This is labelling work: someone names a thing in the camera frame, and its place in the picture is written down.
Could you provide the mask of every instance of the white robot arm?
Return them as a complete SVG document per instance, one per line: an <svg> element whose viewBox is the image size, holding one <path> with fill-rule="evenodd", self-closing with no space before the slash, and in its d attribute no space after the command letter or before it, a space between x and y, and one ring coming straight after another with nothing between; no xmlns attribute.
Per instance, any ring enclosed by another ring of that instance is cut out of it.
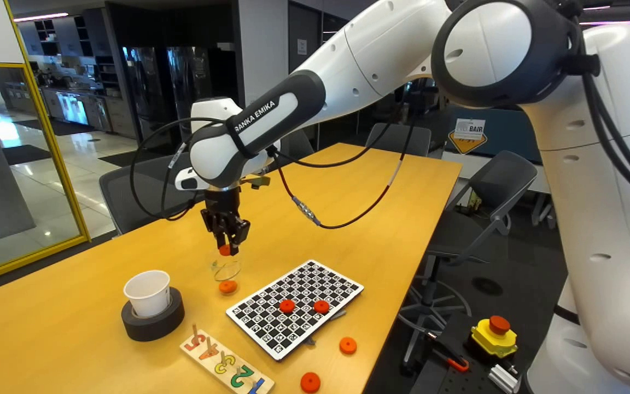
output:
<svg viewBox="0 0 630 394"><path fill-rule="evenodd" d="M249 227L239 216L239 181L289 131L356 112L411 71L433 77L459 105L522 105L551 186L571 313L581 315L571 329L554 320L542 370L530 372L535 391L630 391L630 161L612 164L626 157L620 146L630 150L630 25L582 32L571 1L561 4L467 0L448 10L442 0L379 0L271 91L197 128L191 174L177 186L215 190L204 219L208 212L219 247L235 253ZM621 134L603 134L609 120L594 120L597 113L611 113ZM575 346L582 359L565 361Z"/></svg>

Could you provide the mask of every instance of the glass partition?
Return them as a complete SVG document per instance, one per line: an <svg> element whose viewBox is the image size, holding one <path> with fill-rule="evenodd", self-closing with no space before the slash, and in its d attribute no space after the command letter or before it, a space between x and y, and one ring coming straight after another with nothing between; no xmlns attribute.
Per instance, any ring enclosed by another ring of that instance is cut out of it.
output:
<svg viewBox="0 0 630 394"><path fill-rule="evenodd" d="M24 66L0 66L0 273L89 238Z"/></svg>

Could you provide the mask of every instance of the glass wall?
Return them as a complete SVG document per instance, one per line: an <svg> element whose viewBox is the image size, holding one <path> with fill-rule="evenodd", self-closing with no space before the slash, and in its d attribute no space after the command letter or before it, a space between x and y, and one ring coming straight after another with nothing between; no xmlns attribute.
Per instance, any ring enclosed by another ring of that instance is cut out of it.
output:
<svg viewBox="0 0 630 394"><path fill-rule="evenodd" d="M11 9L0 0L0 273L89 238Z"/></svg>
<svg viewBox="0 0 630 394"><path fill-rule="evenodd" d="M0 272L85 237L43 118L24 68L0 68Z"/></svg>

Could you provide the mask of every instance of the white cup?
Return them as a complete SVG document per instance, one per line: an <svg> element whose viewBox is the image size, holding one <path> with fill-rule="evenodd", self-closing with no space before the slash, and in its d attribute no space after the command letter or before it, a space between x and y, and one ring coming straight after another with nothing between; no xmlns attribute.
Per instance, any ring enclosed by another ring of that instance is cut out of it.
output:
<svg viewBox="0 0 630 394"><path fill-rule="evenodd" d="M162 270L140 272L124 287L139 318L161 315L168 307L168 273Z"/></svg>

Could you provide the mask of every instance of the game board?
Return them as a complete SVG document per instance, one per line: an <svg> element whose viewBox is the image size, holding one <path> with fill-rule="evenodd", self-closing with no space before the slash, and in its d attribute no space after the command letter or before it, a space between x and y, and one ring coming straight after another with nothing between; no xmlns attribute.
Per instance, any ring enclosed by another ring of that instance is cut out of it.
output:
<svg viewBox="0 0 630 394"><path fill-rule="evenodd" d="M229 315L276 361L309 340L319 325L352 301L364 287L330 266L306 261L283 277L229 309ZM295 310L281 310L281 301L292 297ZM326 299L330 310L319 315L313 301Z"/></svg>

